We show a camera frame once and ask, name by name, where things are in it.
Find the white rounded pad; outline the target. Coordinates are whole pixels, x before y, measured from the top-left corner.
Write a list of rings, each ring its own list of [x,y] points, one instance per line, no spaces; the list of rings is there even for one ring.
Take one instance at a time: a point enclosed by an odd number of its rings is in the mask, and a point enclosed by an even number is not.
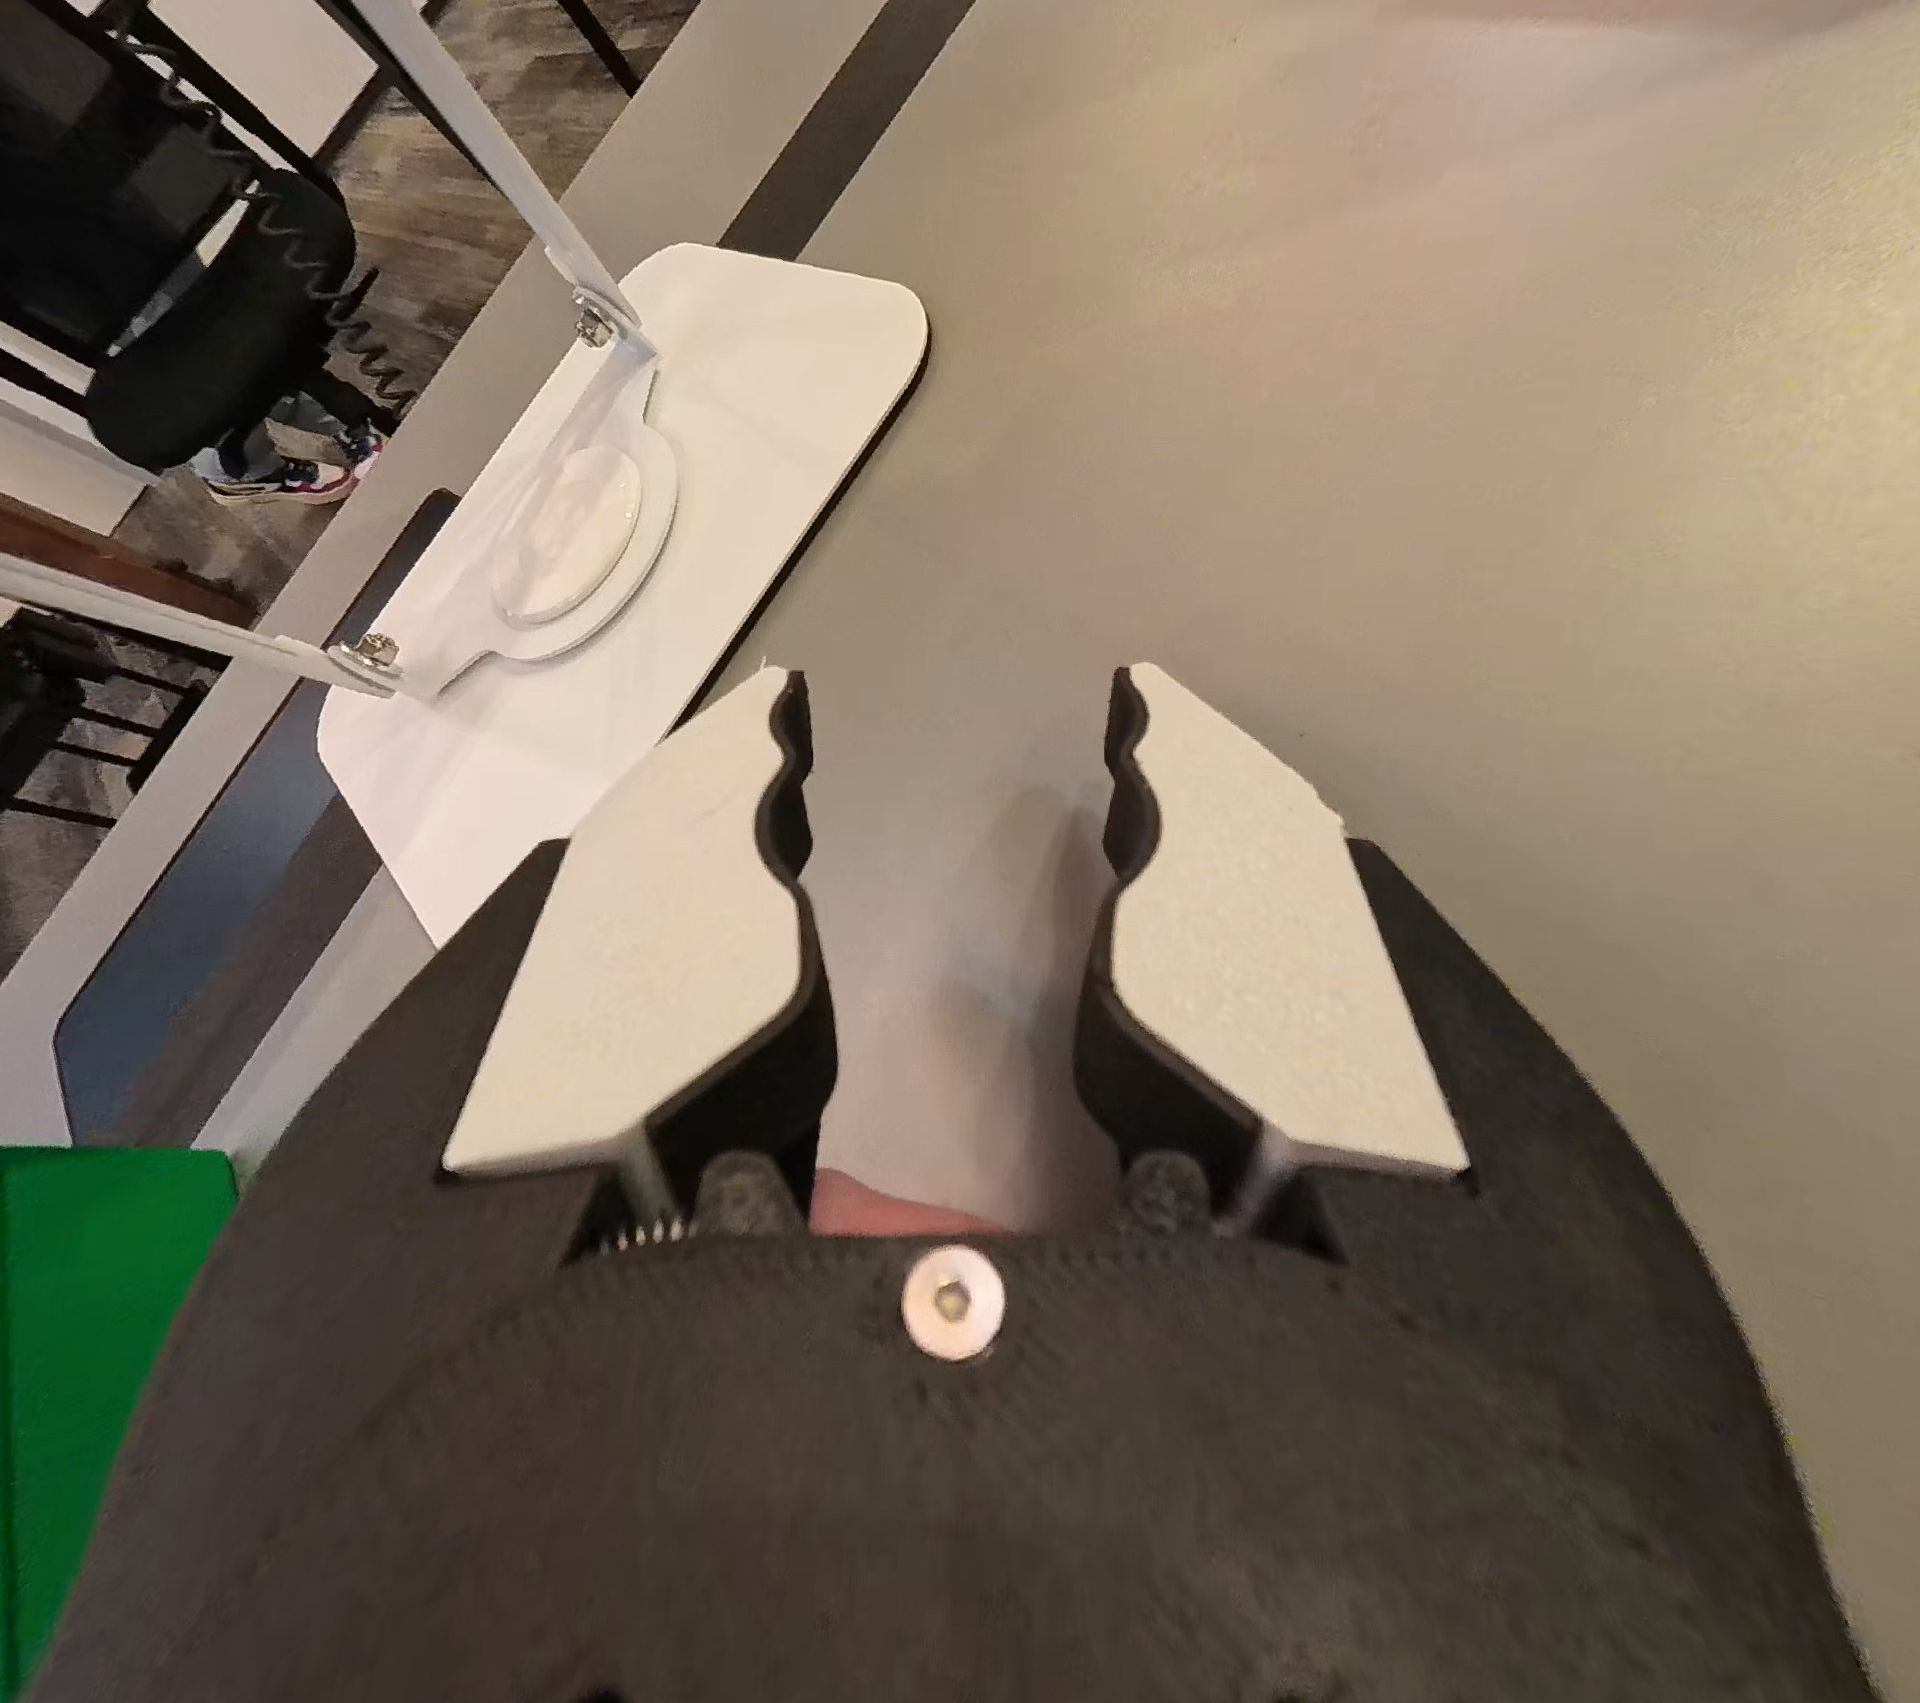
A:
[[[678,243],[621,279],[656,348],[572,342],[371,631],[318,754],[443,949],[707,692],[920,377],[905,284]]]

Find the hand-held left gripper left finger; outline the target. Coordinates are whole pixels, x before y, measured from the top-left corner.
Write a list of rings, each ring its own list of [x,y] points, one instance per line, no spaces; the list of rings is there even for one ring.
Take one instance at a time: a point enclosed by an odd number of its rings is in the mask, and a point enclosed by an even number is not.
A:
[[[837,1080],[803,874],[814,721],[758,670],[656,744],[572,830],[443,1147],[455,1181],[612,1173],[692,1212],[751,1152],[808,1207]]]

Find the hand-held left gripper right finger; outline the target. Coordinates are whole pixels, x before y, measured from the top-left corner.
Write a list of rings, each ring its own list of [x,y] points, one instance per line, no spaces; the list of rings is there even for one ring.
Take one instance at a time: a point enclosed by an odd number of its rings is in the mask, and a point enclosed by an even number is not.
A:
[[[1157,663],[1118,667],[1072,1086],[1124,1231],[1280,1231],[1314,1173],[1453,1188],[1469,1145],[1338,814]]]

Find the green plastic bin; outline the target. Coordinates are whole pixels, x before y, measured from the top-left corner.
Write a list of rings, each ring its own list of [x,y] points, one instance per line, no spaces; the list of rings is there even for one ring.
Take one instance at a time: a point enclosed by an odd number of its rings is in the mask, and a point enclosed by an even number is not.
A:
[[[3,1147],[3,1697],[43,1651],[157,1350],[234,1207],[195,1147]]]

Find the black padded office chair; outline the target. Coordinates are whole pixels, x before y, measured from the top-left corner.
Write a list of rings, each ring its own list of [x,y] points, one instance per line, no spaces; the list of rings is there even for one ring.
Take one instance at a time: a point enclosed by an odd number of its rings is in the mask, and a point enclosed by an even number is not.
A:
[[[248,435],[324,368],[354,269],[348,209],[328,186],[269,173],[201,274],[83,392],[92,440],[112,460],[169,473]]]

